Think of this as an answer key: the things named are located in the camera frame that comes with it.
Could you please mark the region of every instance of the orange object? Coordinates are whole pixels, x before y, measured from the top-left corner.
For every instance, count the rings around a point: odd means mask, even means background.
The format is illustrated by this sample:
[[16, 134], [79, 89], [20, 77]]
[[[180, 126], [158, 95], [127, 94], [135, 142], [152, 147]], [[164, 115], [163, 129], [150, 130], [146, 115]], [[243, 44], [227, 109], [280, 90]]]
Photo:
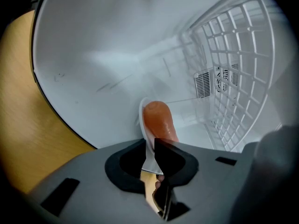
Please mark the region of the orange object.
[[143, 110], [143, 120], [145, 126], [156, 138], [178, 142], [170, 109], [164, 102], [153, 101], [148, 103]]

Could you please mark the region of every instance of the food item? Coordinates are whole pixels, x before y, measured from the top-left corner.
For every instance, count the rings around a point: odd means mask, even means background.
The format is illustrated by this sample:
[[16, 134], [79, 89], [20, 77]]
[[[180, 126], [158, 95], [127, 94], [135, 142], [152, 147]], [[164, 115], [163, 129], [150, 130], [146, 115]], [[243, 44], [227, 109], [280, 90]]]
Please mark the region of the food item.
[[143, 110], [143, 120], [145, 126], [156, 138], [178, 142], [170, 109], [164, 102], [153, 101], [148, 103]]

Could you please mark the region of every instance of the wire rack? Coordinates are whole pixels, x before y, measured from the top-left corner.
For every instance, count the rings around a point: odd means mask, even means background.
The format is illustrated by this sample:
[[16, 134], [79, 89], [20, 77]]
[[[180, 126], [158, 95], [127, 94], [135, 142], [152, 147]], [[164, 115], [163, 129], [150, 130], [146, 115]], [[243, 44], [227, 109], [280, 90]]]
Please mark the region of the wire rack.
[[235, 151], [259, 117], [271, 85], [275, 49], [271, 21], [263, 0], [247, 0], [201, 28], [214, 69], [212, 124], [224, 148]]

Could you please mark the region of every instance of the wooden table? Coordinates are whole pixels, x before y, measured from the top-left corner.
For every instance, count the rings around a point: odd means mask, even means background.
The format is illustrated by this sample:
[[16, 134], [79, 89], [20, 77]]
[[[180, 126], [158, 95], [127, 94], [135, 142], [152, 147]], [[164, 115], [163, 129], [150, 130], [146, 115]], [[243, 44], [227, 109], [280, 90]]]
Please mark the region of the wooden table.
[[[29, 58], [34, 11], [13, 21], [0, 40], [0, 161], [8, 180], [28, 193], [73, 157], [94, 150], [70, 131], [48, 106], [34, 82]], [[156, 176], [141, 173], [146, 197]]]

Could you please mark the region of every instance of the wooden surface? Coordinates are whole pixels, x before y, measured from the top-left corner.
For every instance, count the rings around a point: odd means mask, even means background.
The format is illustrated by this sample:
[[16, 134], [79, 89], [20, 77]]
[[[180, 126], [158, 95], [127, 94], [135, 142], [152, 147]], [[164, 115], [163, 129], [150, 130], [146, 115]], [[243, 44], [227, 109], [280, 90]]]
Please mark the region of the wooden surface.
[[11, 184], [25, 193], [73, 157], [93, 150], [60, 121], [34, 82], [33, 14], [12, 22], [0, 41], [0, 160]]

